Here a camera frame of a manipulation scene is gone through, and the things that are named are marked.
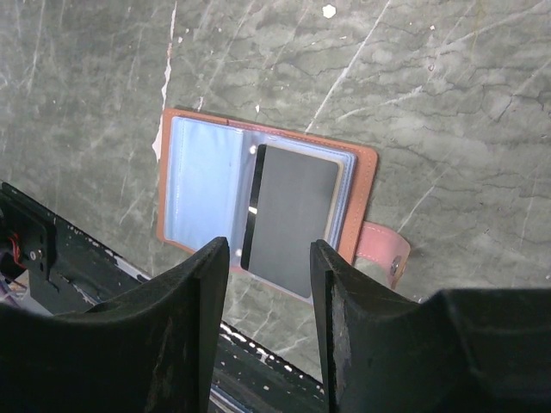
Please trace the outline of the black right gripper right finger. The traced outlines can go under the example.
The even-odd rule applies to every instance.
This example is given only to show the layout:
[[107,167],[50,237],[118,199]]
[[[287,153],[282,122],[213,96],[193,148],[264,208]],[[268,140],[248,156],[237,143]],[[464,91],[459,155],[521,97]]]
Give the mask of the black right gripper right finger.
[[423,303],[310,247],[330,412],[547,412],[550,292],[444,289]]

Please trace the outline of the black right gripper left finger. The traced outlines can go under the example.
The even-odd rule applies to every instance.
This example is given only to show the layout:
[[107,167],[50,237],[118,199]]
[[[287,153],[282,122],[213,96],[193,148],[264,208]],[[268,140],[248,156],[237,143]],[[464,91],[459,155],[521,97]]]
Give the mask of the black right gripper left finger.
[[82,313],[3,305],[2,411],[206,411],[228,274],[228,242],[217,237]]

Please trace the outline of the pink leather card holder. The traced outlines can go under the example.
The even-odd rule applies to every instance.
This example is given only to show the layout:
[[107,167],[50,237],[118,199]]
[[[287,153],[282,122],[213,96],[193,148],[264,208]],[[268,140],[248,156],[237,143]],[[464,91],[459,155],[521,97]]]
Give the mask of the pink leather card holder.
[[[377,153],[360,144],[168,108],[162,117],[158,237],[195,252],[224,237],[232,269],[240,259],[259,145],[326,157],[342,165],[326,241],[346,261],[375,263],[391,286],[403,274],[411,248],[397,232],[364,215],[375,178]],[[280,287],[282,291],[303,299]]]

